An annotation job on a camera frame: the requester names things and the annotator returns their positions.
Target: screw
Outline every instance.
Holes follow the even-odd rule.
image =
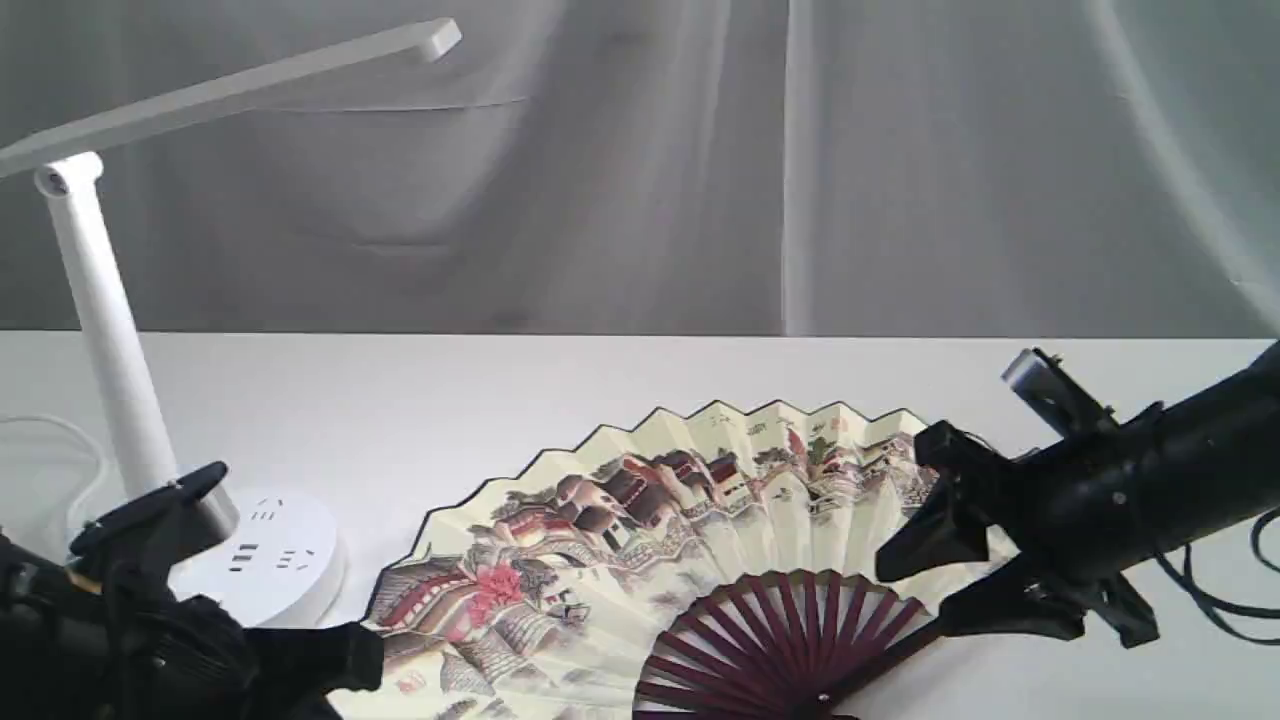
[[[58,195],[67,195],[69,188],[67,187],[67,179],[63,178],[61,173],[50,172],[45,176],[49,179],[49,187],[54,188]]]

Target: white power strip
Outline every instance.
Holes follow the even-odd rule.
[[[246,628],[312,628],[338,597],[346,552],[319,501],[279,488],[229,489],[236,533],[173,568],[178,600],[204,594]]]

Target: desk lamp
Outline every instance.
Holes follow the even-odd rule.
[[[452,19],[408,24],[45,129],[0,150],[0,178],[35,170],[88,346],[111,445],[132,500],[179,475],[95,183],[99,150],[325,88],[421,67],[462,38]],[[223,542],[174,568],[179,600],[204,594],[244,626],[314,625],[338,594],[338,525],[293,488],[220,486],[201,505]]]

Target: red flowers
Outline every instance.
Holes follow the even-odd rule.
[[[472,626],[484,625],[494,611],[525,600],[520,591],[520,573],[508,562],[476,570],[476,584],[480,589],[471,596],[467,606]]]

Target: paper fan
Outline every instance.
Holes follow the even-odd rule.
[[[330,701],[352,720],[838,716],[998,561],[876,583],[936,479],[923,428],[714,402],[544,451],[428,512],[366,615],[381,689]]]

